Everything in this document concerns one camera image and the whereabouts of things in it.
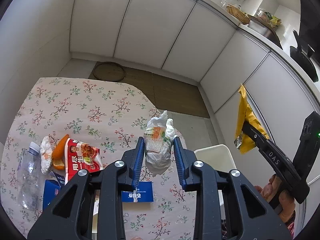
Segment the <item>yellow snack wrapper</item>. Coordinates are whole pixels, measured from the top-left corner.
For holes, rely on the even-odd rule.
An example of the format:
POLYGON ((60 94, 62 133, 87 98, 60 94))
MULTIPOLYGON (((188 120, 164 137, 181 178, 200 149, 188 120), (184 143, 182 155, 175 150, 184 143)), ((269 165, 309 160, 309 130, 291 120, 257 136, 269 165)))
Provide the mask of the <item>yellow snack wrapper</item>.
POLYGON ((255 148, 254 141, 242 130, 245 122, 248 122, 255 129, 257 129, 266 139, 270 137, 262 127, 260 121, 257 119, 250 104, 247 101, 247 91, 243 84, 241 84, 238 93, 240 94, 238 118, 235 130, 234 144, 241 154, 246 154, 255 148))

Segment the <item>printed plastic bag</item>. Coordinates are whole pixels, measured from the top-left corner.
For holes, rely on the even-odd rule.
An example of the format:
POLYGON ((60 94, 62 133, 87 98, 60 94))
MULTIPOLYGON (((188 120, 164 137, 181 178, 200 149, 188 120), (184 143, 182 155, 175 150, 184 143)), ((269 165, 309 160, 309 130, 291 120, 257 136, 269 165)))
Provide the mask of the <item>printed plastic bag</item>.
POLYGON ((147 123, 143 134, 145 165, 152 177, 162 175, 171 165, 171 147, 176 137, 174 122, 163 111, 147 123))

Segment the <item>red instant noodle packet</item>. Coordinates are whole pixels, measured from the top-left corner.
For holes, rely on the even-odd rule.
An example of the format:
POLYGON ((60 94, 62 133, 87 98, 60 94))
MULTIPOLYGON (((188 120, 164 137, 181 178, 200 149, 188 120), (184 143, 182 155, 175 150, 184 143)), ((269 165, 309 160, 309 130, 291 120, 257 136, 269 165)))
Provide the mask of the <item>red instant noodle packet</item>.
POLYGON ((97 172, 103 169, 100 150, 85 142, 68 138, 65 144, 65 183, 68 183, 78 171, 97 172))

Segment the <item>small orange peel piece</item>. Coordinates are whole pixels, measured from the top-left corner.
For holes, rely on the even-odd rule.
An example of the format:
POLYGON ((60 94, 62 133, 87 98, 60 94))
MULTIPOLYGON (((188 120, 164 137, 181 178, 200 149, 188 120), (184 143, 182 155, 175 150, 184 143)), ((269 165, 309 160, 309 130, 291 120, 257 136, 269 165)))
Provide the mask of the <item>small orange peel piece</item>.
POLYGON ((64 170, 65 162, 63 161, 65 154, 65 144, 69 139, 69 134, 66 134, 57 144, 52 152, 52 165, 56 170, 64 170))

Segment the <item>white plastic trash bin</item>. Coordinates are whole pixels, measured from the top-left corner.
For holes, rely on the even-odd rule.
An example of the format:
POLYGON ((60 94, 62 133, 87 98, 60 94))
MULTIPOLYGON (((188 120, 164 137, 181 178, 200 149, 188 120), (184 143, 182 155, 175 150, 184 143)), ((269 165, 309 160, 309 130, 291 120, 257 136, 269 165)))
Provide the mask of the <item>white plastic trash bin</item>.
POLYGON ((198 160, 204 161, 217 171, 228 173, 230 170, 236 169, 231 152, 224 144, 195 150, 195 155, 198 160))

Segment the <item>white kitchen cabinets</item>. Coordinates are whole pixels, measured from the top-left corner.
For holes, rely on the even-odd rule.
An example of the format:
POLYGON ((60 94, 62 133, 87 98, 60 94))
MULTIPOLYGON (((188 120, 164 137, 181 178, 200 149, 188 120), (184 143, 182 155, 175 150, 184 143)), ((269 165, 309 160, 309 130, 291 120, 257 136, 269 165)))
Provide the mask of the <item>white kitchen cabinets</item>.
POLYGON ((305 118, 319 111, 319 91, 300 66, 210 0, 75 0, 70 50, 197 82, 219 142, 253 184, 272 170, 257 150, 242 155, 234 146, 239 87, 289 158, 305 118))

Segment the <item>small blue carton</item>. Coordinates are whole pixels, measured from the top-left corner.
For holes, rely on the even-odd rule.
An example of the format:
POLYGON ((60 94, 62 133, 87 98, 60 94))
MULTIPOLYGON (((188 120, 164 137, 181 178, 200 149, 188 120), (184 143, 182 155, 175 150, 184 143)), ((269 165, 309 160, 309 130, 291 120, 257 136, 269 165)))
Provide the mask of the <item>small blue carton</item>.
POLYGON ((46 209, 65 185, 65 177, 63 175, 51 171, 49 176, 50 179, 47 179, 44 183, 42 210, 46 209))

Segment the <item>blue biscuit box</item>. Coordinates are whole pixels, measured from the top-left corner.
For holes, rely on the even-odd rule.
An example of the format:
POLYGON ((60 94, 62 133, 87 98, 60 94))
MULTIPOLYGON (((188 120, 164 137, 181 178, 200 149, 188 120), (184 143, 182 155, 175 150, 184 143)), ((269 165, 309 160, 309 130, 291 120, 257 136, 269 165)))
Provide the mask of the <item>blue biscuit box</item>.
POLYGON ((140 181, 133 192, 123 191, 122 202, 125 203, 151 203, 153 202, 153 185, 151 181, 140 181))

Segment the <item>clear plastic water bottle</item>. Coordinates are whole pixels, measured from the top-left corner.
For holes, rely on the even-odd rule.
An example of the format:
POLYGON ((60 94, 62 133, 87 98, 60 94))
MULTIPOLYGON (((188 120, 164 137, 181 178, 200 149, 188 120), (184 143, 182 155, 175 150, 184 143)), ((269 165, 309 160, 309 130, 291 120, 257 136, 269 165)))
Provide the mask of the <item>clear plastic water bottle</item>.
POLYGON ((40 173, 40 146, 31 142, 29 148, 23 154, 18 169, 18 203, 29 211, 35 211, 37 207, 40 173))

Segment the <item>brown floor mat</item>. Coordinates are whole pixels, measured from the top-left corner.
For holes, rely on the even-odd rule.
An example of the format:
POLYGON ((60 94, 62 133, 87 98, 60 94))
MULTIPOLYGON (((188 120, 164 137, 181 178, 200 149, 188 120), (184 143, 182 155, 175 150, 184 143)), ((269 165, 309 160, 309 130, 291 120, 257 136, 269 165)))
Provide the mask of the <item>brown floor mat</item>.
MULTIPOLYGON (((120 82, 141 90, 158 109, 209 118, 197 86, 145 70, 123 67, 126 76, 120 82)), ((95 79, 92 73, 89 78, 95 79)))

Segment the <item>black frying pan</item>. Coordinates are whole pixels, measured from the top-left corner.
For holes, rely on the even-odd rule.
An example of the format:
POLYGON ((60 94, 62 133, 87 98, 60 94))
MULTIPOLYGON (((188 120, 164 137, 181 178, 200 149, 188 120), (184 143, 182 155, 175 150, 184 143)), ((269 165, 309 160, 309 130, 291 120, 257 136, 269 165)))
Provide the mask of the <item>black frying pan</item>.
POLYGON ((295 29, 293 29, 293 34, 297 42, 297 47, 290 46, 290 56, 294 61, 300 65, 300 67, 306 72, 313 82, 318 82, 319 78, 316 72, 316 68, 311 61, 311 57, 314 50, 308 45, 307 53, 302 50, 300 37, 295 29))

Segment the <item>floral tablecloth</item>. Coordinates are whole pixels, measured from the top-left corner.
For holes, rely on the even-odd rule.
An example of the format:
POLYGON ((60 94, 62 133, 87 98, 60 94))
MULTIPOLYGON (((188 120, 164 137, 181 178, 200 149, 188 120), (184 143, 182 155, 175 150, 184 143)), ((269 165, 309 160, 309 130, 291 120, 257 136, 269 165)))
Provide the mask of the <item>floral tablecloth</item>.
MULTIPOLYGON (((39 218, 18 203, 18 167, 31 142, 49 137, 52 146, 65 136, 100 150, 103 165, 134 148, 158 109, 141 90, 125 83, 89 79, 41 78, 16 113, 1 160, 1 202, 17 230, 26 236, 39 218)), ((176 165, 153 177, 142 168, 140 179, 152 182, 153 202, 124 204, 127 238, 192 239, 195 197, 178 181, 176 165)))

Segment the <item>metal pot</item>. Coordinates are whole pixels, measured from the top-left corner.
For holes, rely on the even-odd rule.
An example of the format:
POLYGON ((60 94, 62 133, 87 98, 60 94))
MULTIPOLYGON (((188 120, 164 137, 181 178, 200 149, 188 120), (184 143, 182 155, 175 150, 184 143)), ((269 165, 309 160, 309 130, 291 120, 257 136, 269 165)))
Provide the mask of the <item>metal pot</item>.
POLYGON ((249 20, 248 27, 262 35, 263 37, 267 38, 271 42, 273 42, 275 45, 277 45, 280 49, 282 49, 282 46, 280 44, 280 39, 277 36, 277 34, 267 27, 266 25, 262 24, 261 22, 257 21, 255 18, 251 18, 249 20))

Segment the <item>green snack bag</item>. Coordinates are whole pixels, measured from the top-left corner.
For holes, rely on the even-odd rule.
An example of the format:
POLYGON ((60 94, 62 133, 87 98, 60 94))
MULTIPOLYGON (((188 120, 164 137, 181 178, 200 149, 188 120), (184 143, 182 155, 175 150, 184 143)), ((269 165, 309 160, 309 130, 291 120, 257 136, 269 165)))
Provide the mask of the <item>green snack bag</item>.
POLYGON ((277 18, 276 16, 272 15, 268 11, 262 11, 263 18, 266 23, 268 23, 272 28, 277 28, 281 25, 281 19, 277 18))

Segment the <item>woven basket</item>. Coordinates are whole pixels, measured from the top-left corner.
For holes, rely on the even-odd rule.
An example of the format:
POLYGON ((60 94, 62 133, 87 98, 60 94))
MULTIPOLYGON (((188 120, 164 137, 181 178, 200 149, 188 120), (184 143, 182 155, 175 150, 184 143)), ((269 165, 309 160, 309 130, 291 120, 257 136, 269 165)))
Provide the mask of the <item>woven basket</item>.
POLYGON ((242 12, 240 9, 235 7, 232 4, 226 5, 226 10, 233 17, 237 18, 243 25, 249 24, 250 18, 249 15, 245 12, 242 12))

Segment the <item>round woven tray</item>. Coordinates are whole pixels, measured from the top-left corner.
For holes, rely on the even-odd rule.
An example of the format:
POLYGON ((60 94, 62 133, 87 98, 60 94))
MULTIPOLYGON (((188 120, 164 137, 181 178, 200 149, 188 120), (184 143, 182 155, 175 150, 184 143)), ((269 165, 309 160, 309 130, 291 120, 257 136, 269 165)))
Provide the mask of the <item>round woven tray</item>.
POLYGON ((120 82, 126 72, 122 65, 115 62, 98 62, 92 70, 92 75, 96 80, 120 82))

